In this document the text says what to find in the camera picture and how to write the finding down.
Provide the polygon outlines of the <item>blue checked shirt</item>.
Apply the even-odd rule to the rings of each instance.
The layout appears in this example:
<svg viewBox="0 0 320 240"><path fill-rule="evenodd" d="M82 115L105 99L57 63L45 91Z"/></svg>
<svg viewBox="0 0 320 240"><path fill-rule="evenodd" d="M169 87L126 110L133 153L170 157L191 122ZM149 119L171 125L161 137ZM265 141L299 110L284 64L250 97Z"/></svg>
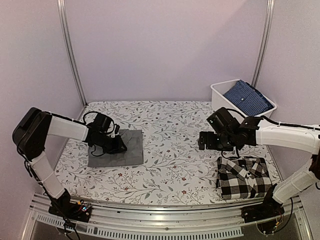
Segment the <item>blue checked shirt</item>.
<svg viewBox="0 0 320 240"><path fill-rule="evenodd" d="M242 80L223 96L247 116L257 116L274 108L261 92Z"/></svg>

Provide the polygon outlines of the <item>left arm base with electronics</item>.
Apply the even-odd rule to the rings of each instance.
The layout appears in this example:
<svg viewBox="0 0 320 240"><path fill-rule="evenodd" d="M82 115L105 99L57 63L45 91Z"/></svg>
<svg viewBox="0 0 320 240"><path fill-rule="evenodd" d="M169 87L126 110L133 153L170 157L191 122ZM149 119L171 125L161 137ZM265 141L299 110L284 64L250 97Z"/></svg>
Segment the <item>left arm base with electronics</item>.
<svg viewBox="0 0 320 240"><path fill-rule="evenodd" d="M92 214L92 205L82 199L72 202L68 193L58 199L48 196L51 203L48 212L65 219L88 223Z"/></svg>

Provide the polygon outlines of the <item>left aluminium frame post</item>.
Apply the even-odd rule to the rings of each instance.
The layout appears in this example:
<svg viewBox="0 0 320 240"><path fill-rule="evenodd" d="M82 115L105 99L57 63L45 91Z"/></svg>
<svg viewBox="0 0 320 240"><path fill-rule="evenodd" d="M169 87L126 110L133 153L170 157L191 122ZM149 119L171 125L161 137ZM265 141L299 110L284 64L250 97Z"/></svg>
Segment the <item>left aluminium frame post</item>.
<svg viewBox="0 0 320 240"><path fill-rule="evenodd" d="M72 46L71 34L68 26L66 3L64 0L57 0L56 2L57 2L57 9L59 14L61 30L62 30L62 36L65 44L66 54L68 57L72 77L74 80L74 84L75 84L80 102L85 107L88 103L87 103L84 88L80 79L77 62L76 62L76 58L75 58L75 54Z"/></svg>

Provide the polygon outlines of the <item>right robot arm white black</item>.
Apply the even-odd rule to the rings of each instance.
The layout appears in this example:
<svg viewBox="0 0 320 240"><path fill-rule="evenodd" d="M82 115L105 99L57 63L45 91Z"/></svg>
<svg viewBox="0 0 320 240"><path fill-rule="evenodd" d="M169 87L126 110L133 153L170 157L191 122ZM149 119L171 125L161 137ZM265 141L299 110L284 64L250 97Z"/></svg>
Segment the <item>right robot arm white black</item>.
<svg viewBox="0 0 320 240"><path fill-rule="evenodd" d="M200 150L240 150L244 146L267 146L271 150L284 149L289 156L305 156L295 171L272 188L270 197L259 206L262 218L269 218L289 198L320 182L320 128L275 122L264 116L249 116L242 122L234 117L213 116L207 119L213 131L201 131Z"/></svg>

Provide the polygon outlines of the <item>white plastic bin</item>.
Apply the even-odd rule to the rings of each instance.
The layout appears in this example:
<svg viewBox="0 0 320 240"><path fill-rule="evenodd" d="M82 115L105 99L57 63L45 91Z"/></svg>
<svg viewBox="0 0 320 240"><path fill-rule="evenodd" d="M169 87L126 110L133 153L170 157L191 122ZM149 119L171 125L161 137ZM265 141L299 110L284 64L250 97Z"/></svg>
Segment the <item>white plastic bin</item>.
<svg viewBox="0 0 320 240"><path fill-rule="evenodd" d="M221 107L224 107L226 109L233 109L238 112L239 115L243 115L244 117L248 117L245 113L243 113L241 110L239 110L235 105L233 105L229 100L227 100L223 94L226 93L230 88L232 88L237 81L241 79L233 79L233 80L228 80L228 81L223 81L219 83L214 83L210 86L211 88L211 105L212 109L214 111L220 109ZM270 100L268 97L266 97L268 101L274 106L273 109L268 110L264 113L261 113L256 116L252 117L261 117L261 116L266 116L270 117L272 113L277 109L277 105Z"/></svg>

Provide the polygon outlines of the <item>aluminium frame post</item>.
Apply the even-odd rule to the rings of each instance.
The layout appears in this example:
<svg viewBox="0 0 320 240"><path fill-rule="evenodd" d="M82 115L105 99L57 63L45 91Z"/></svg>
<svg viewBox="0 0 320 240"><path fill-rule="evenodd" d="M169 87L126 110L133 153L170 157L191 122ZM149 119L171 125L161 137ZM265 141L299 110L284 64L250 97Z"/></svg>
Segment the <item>aluminium frame post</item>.
<svg viewBox="0 0 320 240"><path fill-rule="evenodd" d="M80 102L85 107L88 103L87 103L84 88L80 79L77 62L76 62L76 58L75 58L75 54L72 46L71 34L68 26L66 3L64 0L57 0L56 2L57 2L57 9L59 14L61 30L62 30L62 36L65 44L66 54L68 57L72 77L74 80L74 84L75 84Z"/></svg>
<svg viewBox="0 0 320 240"><path fill-rule="evenodd" d="M267 46L268 46L268 41L269 41L270 31L271 31L272 21L273 21L274 7L275 7L275 0L268 0L266 5L266 13L265 13L261 43L260 43L258 57L257 57L257 61L255 64L253 77L252 77L252 86L255 88L258 85L264 57L265 57Z"/></svg>

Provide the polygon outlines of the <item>black white plaid shirt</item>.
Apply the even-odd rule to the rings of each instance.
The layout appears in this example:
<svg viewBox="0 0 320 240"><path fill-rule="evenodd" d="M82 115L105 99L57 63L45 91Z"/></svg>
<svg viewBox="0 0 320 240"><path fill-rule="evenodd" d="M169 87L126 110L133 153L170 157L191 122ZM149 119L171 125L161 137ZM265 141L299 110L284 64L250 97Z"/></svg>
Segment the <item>black white plaid shirt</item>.
<svg viewBox="0 0 320 240"><path fill-rule="evenodd" d="M264 158L217 160L216 187L223 200L263 198L272 187Z"/></svg>

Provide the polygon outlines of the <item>floral patterned table cloth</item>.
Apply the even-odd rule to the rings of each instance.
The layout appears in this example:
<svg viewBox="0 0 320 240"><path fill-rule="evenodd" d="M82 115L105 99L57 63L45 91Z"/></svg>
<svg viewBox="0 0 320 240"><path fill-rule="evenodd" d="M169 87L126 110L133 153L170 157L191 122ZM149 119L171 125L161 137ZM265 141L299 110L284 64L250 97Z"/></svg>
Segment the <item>floral patterned table cloth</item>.
<svg viewBox="0 0 320 240"><path fill-rule="evenodd" d="M199 150L201 131L210 131L209 101L97 101L85 109L111 117L120 129L142 130L143 164L88 167L88 147L69 140L55 175L74 197L137 205L221 204L216 188L220 152Z"/></svg>

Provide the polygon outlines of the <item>grey long sleeve shirt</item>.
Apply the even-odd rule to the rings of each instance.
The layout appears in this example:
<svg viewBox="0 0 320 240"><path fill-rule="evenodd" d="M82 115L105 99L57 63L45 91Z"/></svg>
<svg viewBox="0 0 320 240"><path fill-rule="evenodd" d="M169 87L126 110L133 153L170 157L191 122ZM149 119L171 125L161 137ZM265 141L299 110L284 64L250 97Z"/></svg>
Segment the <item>grey long sleeve shirt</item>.
<svg viewBox="0 0 320 240"><path fill-rule="evenodd" d="M120 129L119 135L127 150L122 153L93 156L94 147L88 148L88 167L123 167L137 166L144 163L142 130Z"/></svg>

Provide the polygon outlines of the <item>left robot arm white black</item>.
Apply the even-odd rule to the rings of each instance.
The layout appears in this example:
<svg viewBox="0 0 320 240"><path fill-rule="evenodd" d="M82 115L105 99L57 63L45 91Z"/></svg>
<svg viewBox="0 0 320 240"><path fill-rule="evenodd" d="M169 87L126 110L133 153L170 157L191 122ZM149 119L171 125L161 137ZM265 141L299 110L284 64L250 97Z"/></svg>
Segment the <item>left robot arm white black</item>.
<svg viewBox="0 0 320 240"><path fill-rule="evenodd" d="M57 136L86 143L89 147L100 147L102 155L123 153L127 150L119 125L100 112L95 112L93 121L78 121L39 108L31 107L12 133L18 154L25 160L29 174L36 179L46 194L57 200L55 209L63 216L74 213L74 205L62 198L68 195L56 177L46 155L48 136Z"/></svg>

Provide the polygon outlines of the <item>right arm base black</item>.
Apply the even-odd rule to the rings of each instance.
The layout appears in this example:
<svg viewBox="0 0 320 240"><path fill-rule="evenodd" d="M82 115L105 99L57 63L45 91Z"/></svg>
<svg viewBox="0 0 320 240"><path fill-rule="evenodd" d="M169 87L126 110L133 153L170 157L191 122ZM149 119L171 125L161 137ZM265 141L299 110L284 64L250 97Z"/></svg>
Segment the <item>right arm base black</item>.
<svg viewBox="0 0 320 240"><path fill-rule="evenodd" d="M283 223L285 218L283 204L272 198L264 200L260 204L242 207L241 217L245 223L256 222L258 231L264 236L274 235L283 230L290 222L294 209L292 198L290 198L290 203L290 214L285 223Z"/></svg>

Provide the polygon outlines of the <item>right aluminium frame post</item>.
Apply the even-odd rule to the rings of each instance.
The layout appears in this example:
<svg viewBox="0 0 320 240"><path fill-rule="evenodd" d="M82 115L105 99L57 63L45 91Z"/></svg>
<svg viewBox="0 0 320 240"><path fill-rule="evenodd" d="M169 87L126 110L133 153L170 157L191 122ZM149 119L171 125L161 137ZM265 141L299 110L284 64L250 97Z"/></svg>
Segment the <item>right aluminium frame post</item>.
<svg viewBox="0 0 320 240"><path fill-rule="evenodd" d="M264 57L265 57L267 46L268 46L268 41L269 41L270 31L271 31L272 21L273 21L274 7L275 7L275 0L268 0L266 5L266 13L265 13L261 43L260 43L258 57L257 57L257 61L255 64L253 77L252 77L252 86L255 88L258 85Z"/></svg>

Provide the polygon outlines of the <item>aluminium front rail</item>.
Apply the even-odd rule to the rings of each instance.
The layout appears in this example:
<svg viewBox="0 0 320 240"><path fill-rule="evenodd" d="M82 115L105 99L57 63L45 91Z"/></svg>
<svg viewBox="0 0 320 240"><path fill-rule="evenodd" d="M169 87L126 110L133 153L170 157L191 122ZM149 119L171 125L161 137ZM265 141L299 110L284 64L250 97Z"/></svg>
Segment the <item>aluminium front rail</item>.
<svg viewBox="0 0 320 240"><path fill-rule="evenodd" d="M61 217L49 213L50 201L36 193L22 232L24 240L312 240L314 238L299 197L293 198L288 225L274 235L261 234L256 222L245 223L241 208L256 201L191 206L152 206L92 202L90 220L64 227ZM291 201L284 204L286 223Z"/></svg>

